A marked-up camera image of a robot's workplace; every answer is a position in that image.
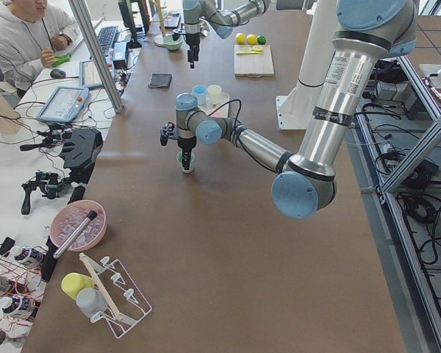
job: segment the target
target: man's hand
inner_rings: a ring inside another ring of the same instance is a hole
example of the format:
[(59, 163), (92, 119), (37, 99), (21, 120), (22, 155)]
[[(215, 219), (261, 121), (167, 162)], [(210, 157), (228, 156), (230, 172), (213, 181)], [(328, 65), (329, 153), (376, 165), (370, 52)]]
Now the man's hand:
[(58, 35), (52, 38), (51, 43), (57, 51), (64, 50), (68, 47), (68, 40), (63, 35)]
[(51, 48), (45, 48), (41, 52), (41, 63), (45, 68), (50, 68), (56, 62), (56, 54)]

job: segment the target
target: lime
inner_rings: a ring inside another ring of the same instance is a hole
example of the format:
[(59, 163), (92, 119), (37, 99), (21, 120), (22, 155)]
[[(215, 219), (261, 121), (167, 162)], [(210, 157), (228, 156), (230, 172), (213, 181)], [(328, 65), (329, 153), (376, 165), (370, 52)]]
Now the lime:
[(237, 44), (244, 44), (245, 43), (245, 33), (237, 33), (235, 36), (235, 41)]
[(266, 37), (264, 35), (259, 35), (257, 40), (258, 40), (258, 44), (261, 45), (266, 44)]
[(256, 35), (247, 35), (247, 43), (251, 46), (254, 46), (257, 44), (257, 37)]

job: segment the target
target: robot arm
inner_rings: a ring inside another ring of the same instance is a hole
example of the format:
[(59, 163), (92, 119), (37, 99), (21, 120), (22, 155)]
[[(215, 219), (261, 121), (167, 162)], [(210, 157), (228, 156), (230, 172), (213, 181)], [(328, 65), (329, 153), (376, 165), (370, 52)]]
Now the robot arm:
[(278, 174), (273, 200), (285, 215), (303, 218), (329, 204), (336, 191), (333, 162), (376, 61), (408, 54), (415, 47), (417, 1), (339, 0), (337, 17), (335, 54), (297, 153), (232, 119), (206, 116), (194, 96), (182, 94), (176, 100), (176, 130), (186, 156), (184, 167), (189, 167), (197, 138), (208, 144), (227, 138)]
[(232, 27), (239, 26), (250, 18), (262, 15), (268, 9), (270, 0), (250, 0), (235, 10), (221, 13), (216, 8), (215, 0), (183, 0), (184, 34), (188, 49), (188, 62), (194, 68), (198, 61), (200, 43), (200, 18), (210, 23), (222, 39), (232, 33)]

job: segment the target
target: green object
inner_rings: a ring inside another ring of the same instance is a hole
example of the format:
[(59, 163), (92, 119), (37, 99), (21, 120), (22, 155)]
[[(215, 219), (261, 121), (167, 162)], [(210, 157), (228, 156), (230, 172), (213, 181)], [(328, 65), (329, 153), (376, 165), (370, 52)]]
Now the green object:
[(180, 49), (183, 44), (183, 37), (180, 36), (177, 40), (173, 39), (173, 35), (167, 35), (163, 38), (163, 45), (166, 49), (175, 51)]
[(259, 35), (257, 40), (258, 40), (258, 44), (261, 45), (266, 44), (266, 37), (264, 35)]
[(68, 53), (66, 55), (62, 55), (60, 57), (56, 57), (57, 61), (54, 64), (52, 64), (52, 67), (55, 68), (59, 65), (62, 65), (63, 63), (71, 61), (71, 57), (72, 57), (71, 53)]

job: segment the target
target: hood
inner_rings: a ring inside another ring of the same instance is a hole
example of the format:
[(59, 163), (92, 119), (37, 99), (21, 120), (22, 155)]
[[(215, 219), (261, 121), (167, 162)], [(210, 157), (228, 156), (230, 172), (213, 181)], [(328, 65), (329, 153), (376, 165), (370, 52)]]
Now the hood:
[(0, 17), (6, 21), (20, 23), (22, 20), (11, 13), (7, 6), (11, 4), (11, 0), (0, 0)]

